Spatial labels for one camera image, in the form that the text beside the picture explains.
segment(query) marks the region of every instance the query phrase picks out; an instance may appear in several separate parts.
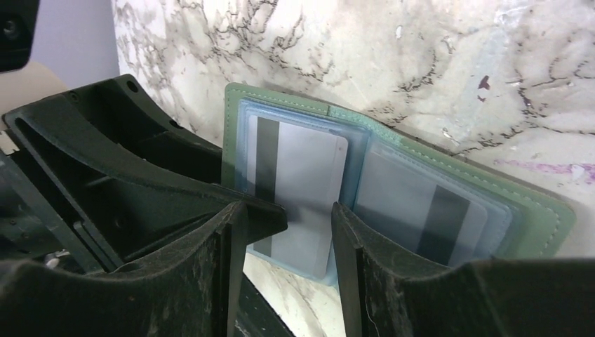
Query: black plastic part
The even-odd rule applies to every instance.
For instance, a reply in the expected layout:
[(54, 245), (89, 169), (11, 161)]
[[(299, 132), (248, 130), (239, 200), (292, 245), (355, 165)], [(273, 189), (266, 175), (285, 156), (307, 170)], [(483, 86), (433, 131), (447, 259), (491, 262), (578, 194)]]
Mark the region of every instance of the black plastic part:
[(292, 337), (293, 333), (244, 275), (235, 337)]
[[(144, 256), (234, 201), (248, 207), (248, 243), (287, 228), (280, 206), (216, 185), (221, 150), (173, 123), (130, 75), (45, 98), (4, 121), (19, 148), (0, 154), (5, 186), (87, 272)], [(11, 220), (0, 214), (0, 232)]]
[(39, 0), (0, 1), (0, 72), (29, 62)]
[(0, 256), (31, 258), (62, 245), (0, 175)]
[(254, 306), (238, 302), (241, 287), (253, 296), (241, 271), (247, 222), (245, 205), (230, 204), (199, 229), (95, 277), (3, 261), (2, 329), (19, 336), (243, 336), (236, 326), (250, 322), (239, 308), (236, 323), (238, 303)]
[(592, 336), (593, 260), (431, 262), (335, 204), (347, 337)]

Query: green leather cover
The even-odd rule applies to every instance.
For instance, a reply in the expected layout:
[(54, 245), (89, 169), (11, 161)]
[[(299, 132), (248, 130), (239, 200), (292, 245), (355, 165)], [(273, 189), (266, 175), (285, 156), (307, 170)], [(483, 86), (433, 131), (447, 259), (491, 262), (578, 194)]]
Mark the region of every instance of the green leather cover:
[(243, 98), (366, 127), (377, 137), (411, 157), (442, 170), (477, 190), (487, 191), (515, 205), (522, 213), (522, 222), (508, 231), (496, 257), (551, 257), (575, 222), (574, 212), (562, 201), (436, 151), (366, 115), (328, 103), (235, 83), (229, 84), (225, 89), (222, 184), (226, 187), (235, 186), (238, 107)]

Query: black magnetic stripe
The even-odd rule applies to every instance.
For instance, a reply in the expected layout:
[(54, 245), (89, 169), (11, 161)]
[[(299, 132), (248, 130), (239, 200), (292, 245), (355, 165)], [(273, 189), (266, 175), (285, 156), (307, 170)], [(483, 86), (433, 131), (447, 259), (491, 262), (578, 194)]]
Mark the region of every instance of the black magnetic stripe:
[[(256, 125), (256, 179), (254, 195), (275, 202), (277, 150), (279, 148), (279, 122), (258, 117)], [(273, 237), (254, 243), (254, 250), (271, 256)]]
[(455, 248), (469, 200), (436, 186), (417, 254), (447, 265)]

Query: stitching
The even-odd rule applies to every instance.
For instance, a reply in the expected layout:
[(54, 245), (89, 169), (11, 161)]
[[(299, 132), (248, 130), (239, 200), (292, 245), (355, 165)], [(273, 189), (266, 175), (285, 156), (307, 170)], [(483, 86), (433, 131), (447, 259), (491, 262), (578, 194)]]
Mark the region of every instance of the stitching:
[(227, 102), (225, 103), (225, 130), (227, 130), (227, 133), (223, 133), (223, 153), (229, 153), (229, 140), (227, 139), (227, 137), (225, 136), (226, 134), (229, 135), (230, 130), (229, 130), (229, 104), (230, 104), (230, 99), (229, 99), (229, 95), (227, 96)]
[[(348, 114), (345, 114), (344, 112), (341, 111), (337, 111), (337, 112), (333, 112), (334, 115), (341, 117), (343, 119), (346, 119), (348, 121), (352, 121), (354, 123), (357, 123), (357, 119), (355, 117), (349, 116)], [(373, 121), (372, 119), (368, 120), (368, 124), (375, 124), (375, 121)], [(389, 140), (392, 140), (395, 143), (401, 143), (401, 137), (400, 136), (395, 136), (395, 135), (383, 135), (383, 138), (388, 138)]]
[(435, 158), (428, 157), (427, 155), (425, 155), (425, 154), (423, 154), (423, 153), (421, 153), (421, 152), (419, 152), (419, 151), (416, 151), (416, 150), (414, 150), (414, 149), (410, 148), (410, 147), (409, 147), (409, 146), (407, 146), (407, 145), (401, 145), (401, 146), (403, 146), (403, 147), (404, 147), (404, 148), (406, 148), (407, 150), (410, 150), (411, 152), (414, 152), (414, 153), (416, 153), (416, 154), (418, 154), (418, 155), (420, 155), (420, 156), (422, 156), (422, 157), (428, 158), (429, 160), (432, 160), (432, 161), (436, 162), (437, 164), (440, 164), (440, 165), (442, 165), (442, 166), (446, 166), (446, 167), (448, 167), (448, 168), (450, 168), (450, 169), (452, 169), (452, 170), (455, 170), (455, 171), (457, 171), (458, 173), (465, 174), (466, 176), (469, 176), (469, 177), (475, 178), (475, 179), (477, 179), (477, 180), (480, 180), (480, 181), (481, 181), (481, 182), (483, 182), (483, 183), (486, 183), (486, 184), (492, 185), (492, 186), (494, 186), (494, 187), (497, 187), (497, 188), (501, 189), (502, 191), (504, 191), (504, 192), (506, 192), (506, 193), (513, 194), (513, 195), (516, 195), (517, 197), (521, 197), (521, 198), (523, 198), (523, 199), (529, 200), (529, 201), (531, 201), (532, 203), (534, 203), (534, 204), (538, 205), (539, 207), (541, 207), (541, 208), (543, 208), (543, 209), (546, 209), (546, 210), (548, 210), (548, 211), (552, 212), (552, 213), (553, 213), (553, 214), (556, 216), (556, 227), (554, 227), (554, 231), (553, 231), (553, 232), (550, 234), (549, 238), (547, 239), (547, 241), (545, 242), (545, 244), (544, 244), (544, 246), (543, 246), (542, 250), (541, 250), (541, 251), (540, 251), (540, 253), (539, 253), (539, 256), (543, 256), (543, 253), (544, 253), (545, 249), (547, 249), (547, 247), (548, 247), (548, 246), (551, 244), (551, 241), (552, 241), (552, 239), (553, 239), (553, 238), (556, 236), (556, 234), (558, 233), (558, 231), (559, 231), (559, 228), (560, 228), (560, 225), (561, 225), (561, 221), (560, 221), (560, 215), (559, 215), (559, 214), (558, 214), (558, 213), (557, 213), (557, 212), (556, 212), (554, 209), (551, 209), (551, 208), (549, 208), (549, 207), (547, 207), (547, 206), (545, 206), (545, 205), (542, 205), (542, 204), (541, 204), (541, 203), (539, 203), (538, 201), (535, 201), (535, 200), (531, 199), (530, 197), (527, 197), (527, 196), (525, 196), (525, 195), (522, 195), (522, 194), (520, 194), (520, 193), (518, 193), (518, 192), (514, 192), (514, 191), (511, 191), (511, 190), (508, 190), (508, 189), (506, 189), (506, 188), (504, 188), (504, 187), (501, 187), (501, 186), (499, 186), (499, 185), (496, 185), (495, 183), (490, 183), (489, 181), (487, 181), (487, 180), (485, 180), (485, 179), (482, 179), (482, 178), (480, 178), (480, 177), (478, 177), (478, 176), (474, 176), (474, 175), (472, 175), (472, 174), (470, 174), (470, 173), (467, 173), (467, 172), (461, 171), (460, 169), (458, 169), (458, 168), (455, 168), (455, 167), (453, 167), (453, 166), (451, 166), (451, 165), (449, 165), (449, 164), (446, 164), (446, 163), (444, 163), (444, 162), (442, 162), (442, 161), (436, 160)]
[[(273, 98), (273, 97), (269, 97), (269, 96), (266, 96), (266, 95), (260, 95), (260, 94), (257, 94), (257, 93), (251, 93), (251, 92), (249, 92), (249, 91), (244, 91), (244, 90), (239, 90), (239, 89), (231, 89), (231, 91), (236, 91), (236, 92), (240, 92), (240, 93), (245, 93), (245, 94), (252, 95), (252, 96), (257, 96), (257, 97), (260, 97), (260, 98), (266, 98), (266, 99), (268, 99), (268, 100), (275, 100), (275, 101), (277, 101), (277, 102), (282, 102), (282, 103), (286, 103), (286, 104), (289, 104), (289, 105), (295, 105), (295, 106), (298, 106), (298, 107), (306, 107), (306, 108), (313, 109), (313, 110), (316, 110), (316, 111), (320, 111), (320, 112), (323, 112), (323, 113), (325, 112), (324, 110), (322, 110), (322, 109), (319, 109), (319, 108), (317, 108), (317, 107), (311, 107), (311, 106), (309, 106), (309, 105), (303, 105), (303, 104), (299, 104), (299, 103), (294, 103), (294, 102), (290, 102), (290, 101), (288, 101), (288, 100), (280, 100), (280, 99), (278, 99), (278, 98)], [(227, 99), (227, 109), (229, 110), (229, 97), (228, 97), (228, 99)], [(353, 118), (353, 117), (351, 117), (351, 116), (348, 116), (348, 115), (347, 115), (347, 114), (345, 114), (344, 112), (335, 112), (335, 114), (336, 114), (336, 115), (338, 115), (339, 117), (342, 117), (343, 119), (347, 119), (347, 120), (349, 120), (349, 121), (352, 121), (352, 122), (357, 122), (357, 120), (355, 120), (355, 118)], [(227, 129), (229, 130), (229, 114), (227, 114), (227, 118), (226, 118), (226, 125), (227, 125)], [(400, 138), (400, 137), (399, 137), (399, 138), (397, 138), (397, 137), (395, 137), (395, 136), (393, 136), (393, 135), (387, 136), (387, 138), (389, 138), (390, 140), (393, 140), (393, 141), (395, 141), (395, 142), (399, 142), (399, 141), (401, 140), (401, 138)], [(523, 198), (523, 199), (526, 199), (526, 200), (528, 200), (528, 201), (531, 201), (531, 202), (532, 202), (532, 203), (534, 203), (535, 205), (537, 205), (537, 206), (539, 206), (539, 207), (541, 207), (541, 208), (543, 208), (543, 209), (546, 209), (546, 210), (548, 210), (548, 211), (552, 212), (552, 213), (553, 213), (553, 214), (556, 216), (556, 226), (554, 227), (554, 231), (553, 231), (553, 232), (550, 234), (549, 238), (548, 238), (548, 239), (547, 239), (547, 241), (545, 242), (545, 244), (544, 244), (544, 246), (543, 246), (542, 250), (539, 252), (539, 256), (543, 256), (543, 253), (544, 253), (545, 249), (547, 249), (547, 247), (549, 247), (549, 245), (551, 244), (551, 241), (554, 239), (554, 237), (555, 237), (555, 236), (556, 236), (556, 234), (558, 233), (558, 231), (559, 231), (559, 229), (560, 229), (560, 226), (561, 226), (560, 215), (559, 215), (559, 214), (558, 214), (558, 213), (557, 213), (557, 212), (556, 212), (554, 209), (551, 209), (551, 208), (549, 208), (549, 207), (547, 207), (547, 206), (545, 206), (545, 205), (543, 205), (543, 204), (539, 203), (538, 201), (535, 201), (535, 200), (531, 199), (531, 198), (530, 198), (530, 197), (528, 197), (528, 196), (522, 195), (522, 194), (520, 194), (520, 193), (518, 193), (518, 192), (514, 192), (514, 191), (511, 191), (511, 190), (508, 190), (508, 189), (506, 189), (506, 188), (504, 188), (504, 187), (501, 187), (501, 186), (497, 185), (496, 183), (491, 183), (491, 182), (489, 182), (489, 181), (487, 181), (487, 180), (485, 180), (485, 179), (482, 179), (482, 178), (480, 178), (480, 177), (478, 177), (478, 176), (474, 176), (474, 175), (472, 175), (472, 174), (470, 174), (470, 173), (467, 173), (467, 172), (465, 172), (465, 171), (461, 171), (460, 169), (458, 169), (458, 168), (455, 168), (455, 167), (451, 166), (450, 164), (446, 164), (446, 163), (444, 163), (444, 162), (442, 162), (442, 161), (439, 161), (439, 160), (437, 160), (437, 159), (435, 159), (435, 158), (429, 157), (429, 156), (427, 156), (427, 155), (425, 155), (425, 154), (423, 154), (423, 153), (421, 153), (421, 152), (419, 152), (419, 151), (417, 151), (417, 150), (414, 150), (414, 149), (410, 148), (410, 147), (409, 147), (409, 146), (407, 146), (407, 145), (403, 145), (403, 144), (401, 144), (401, 146), (402, 146), (402, 147), (404, 147), (404, 148), (406, 148), (407, 150), (409, 150), (409, 151), (413, 152), (413, 153), (416, 153), (417, 155), (420, 155), (420, 156), (422, 156), (422, 157), (424, 157), (424, 158), (427, 158), (427, 159), (429, 159), (429, 160), (431, 160), (431, 161), (433, 161), (433, 162), (437, 163), (438, 165), (446, 166), (446, 167), (448, 167), (448, 168), (450, 168), (450, 169), (452, 169), (452, 170), (455, 170), (455, 171), (457, 171), (458, 173), (464, 174), (464, 175), (466, 175), (466, 176), (469, 176), (469, 177), (471, 177), (471, 178), (477, 179), (477, 180), (479, 180), (479, 181), (481, 181), (481, 182), (483, 182), (483, 183), (486, 183), (486, 184), (492, 185), (493, 187), (499, 188), (499, 189), (501, 189), (503, 192), (506, 192), (506, 193), (508, 193), (508, 194), (512, 194), (512, 195), (516, 195), (517, 197), (521, 197), (521, 198)], [(227, 142), (227, 144), (225, 144), (225, 151), (226, 151), (226, 152), (228, 152), (228, 151), (229, 151), (229, 142)]]
[(257, 94), (257, 93), (251, 93), (249, 91), (243, 91), (243, 90), (239, 90), (239, 89), (231, 89), (231, 91), (236, 91), (236, 92), (240, 92), (240, 93), (247, 93), (248, 95), (251, 95), (251, 96), (258, 96), (260, 98), (266, 98), (268, 100), (275, 100), (277, 102), (283, 102), (283, 103), (290, 104), (290, 105), (295, 105), (295, 106), (298, 106), (298, 107), (307, 107), (309, 109), (314, 109), (316, 111), (320, 111), (320, 112), (323, 112), (323, 113), (325, 112), (325, 110), (319, 109), (317, 107), (311, 107), (309, 105), (303, 105), (303, 104), (300, 104), (300, 103), (294, 103), (294, 102), (290, 102), (288, 100), (279, 100), (278, 98), (273, 98), (273, 97), (269, 97), (269, 96), (265, 96), (265, 95), (260, 95), (260, 94)]

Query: card slot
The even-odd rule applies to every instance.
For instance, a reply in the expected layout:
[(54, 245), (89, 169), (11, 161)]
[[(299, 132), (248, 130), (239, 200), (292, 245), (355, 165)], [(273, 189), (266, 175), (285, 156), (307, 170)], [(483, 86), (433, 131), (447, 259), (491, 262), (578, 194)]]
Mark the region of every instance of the card slot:
[(508, 206), (375, 138), (366, 151), (353, 210), (389, 239), (450, 266), (489, 257), (512, 223)]
[[(249, 250), (299, 275), (333, 283), (330, 210), (337, 200), (353, 204), (368, 134), (252, 101), (240, 106), (236, 188), (268, 200), (273, 194), (288, 215), (288, 230)], [(276, 133), (266, 131), (271, 128)]]
[[(513, 183), (506, 178), (486, 173), (469, 164), (462, 163), (456, 159), (436, 152), (429, 147), (419, 145), (412, 140), (403, 137), (398, 132), (388, 129), (366, 115), (358, 114), (333, 105), (318, 103), (241, 84), (230, 84), (226, 88), (225, 96), (226, 131), (224, 136), (223, 157), (224, 161), (230, 165), (223, 166), (222, 168), (222, 184), (227, 187), (238, 187), (239, 185), (237, 182), (239, 180), (246, 181), (245, 177), (242, 178), (240, 176), (240, 173), (246, 173), (246, 168), (241, 168), (240, 166), (247, 163), (246, 161), (240, 163), (241, 156), (246, 155), (246, 152), (242, 152), (239, 149), (241, 143), (239, 141), (237, 142), (237, 140), (239, 139), (239, 134), (242, 132), (241, 129), (245, 128), (246, 125), (242, 125), (240, 122), (241, 116), (239, 115), (239, 108), (246, 101), (252, 101), (279, 108), (278, 111), (298, 116), (299, 118), (296, 119), (298, 121), (300, 119), (310, 119), (308, 123), (312, 122), (313, 124), (318, 124), (320, 121), (333, 121), (335, 124), (342, 124), (341, 127), (343, 128), (347, 128), (346, 125), (349, 127), (355, 125), (360, 129), (363, 129), (367, 135), (373, 134), (375, 138), (389, 143), (391, 147), (394, 147), (395, 149), (398, 148), (399, 152), (404, 153), (407, 158), (413, 159), (415, 162), (430, 167), (439, 173), (443, 173), (447, 177), (456, 179), (457, 182), (462, 183), (465, 187), (473, 189), (474, 192), (479, 193), (481, 196), (487, 196), (488, 200), (495, 200), (496, 202), (504, 204), (507, 207), (507, 218), (510, 219), (510, 226), (491, 225), (491, 223), (494, 223), (494, 220), (493, 217), (490, 216), (488, 216), (487, 221), (479, 220), (479, 222), (485, 221), (486, 226), (481, 230), (480, 240), (477, 242), (476, 249), (473, 252), (474, 256), (489, 257), (490, 252), (495, 252), (496, 256), (508, 258), (553, 256), (559, 248), (563, 238), (568, 235), (568, 231), (575, 221), (575, 216), (572, 210), (568, 205), (565, 205), (559, 200), (555, 200), (545, 194), (540, 194), (527, 187)], [(329, 129), (329, 133), (334, 132), (334, 129)], [(347, 139), (349, 140), (350, 151), (353, 151), (354, 146), (352, 146), (352, 140), (349, 137), (347, 137)], [(363, 150), (358, 150), (353, 153), (357, 155), (365, 153), (366, 141), (367, 139), (363, 142)], [(350, 154), (351, 153), (348, 153), (347, 161), (351, 163), (352, 160), (349, 158)], [(348, 172), (352, 169), (353, 171), (361, 172), (363, 169), (363, 155), (361, 155), (361, 159), (359, 167), (357, 167), (357, 165), (347, 165), (344, 172), (344, 181), (356, 181), (356, 184), (351, 185), (349, 183), (343, 183), (340, 193), (342, 202), (351, 207), (354, 207), (355, 196), (357, 195), (357, 190), (361, 183), (359, 182), (359, 175), (350, 176)], [(351, 189), (352, 199), (346, 198), (349, 194), (349, 189), (347, 189), (346, 192), (343, 190), (346, 187)], [(254, 190), (254, 186), (250, 184), (245, 184), (244, 188), (252, 192)], [(485, 213), (481, 208), (475, 209), (475, 211), (474, 209), (474, 204), (471, 203), (465, 216), (464, 223), (460, 227), (460, 231), (468, 233), (469, 237), (465, 238), (465, 236), (460, 235), (458, 240), (466, 242), (467, 244), (465, 246), (455, 245), (455, 249), (448, 262), (450, 265), (456, 264), (455, 261), (457, 259), (464, 260), (464, 258), (461, 258), (460, 256), (457, 257), (457, 247), (464, 248), (461, 249), (461, 256), (467, 256), (472, 249), (469, 242), (476, 241), (479, 228), (473, 226), (476, 231), (468, 232), (465, 227), (468, 226), (468, 223), (472, 224), (474, 222), (470, 220), (467, 221), (467, 219), (484, 219), (487, 209)], [(504, 237), (504, 240), (500, 242), (494, 240), (493, 237)], [(275, 261), (266, 256), (261, 257), (268, 259), (273, 263), (277, 263), (282, 267), (286, 267), (290, 271), (296, 272), (299, 275), (316, 279), (311, 275), (306, 275), (305, 272), (301, 270), (285, 266), (279, 261)], [(325, 284), (333, 283), (333, 276), (335, 275), (333, 267), (334, 265), (332, 263), (327, 264), (325, 279), (317, 279), (317, 281)]]

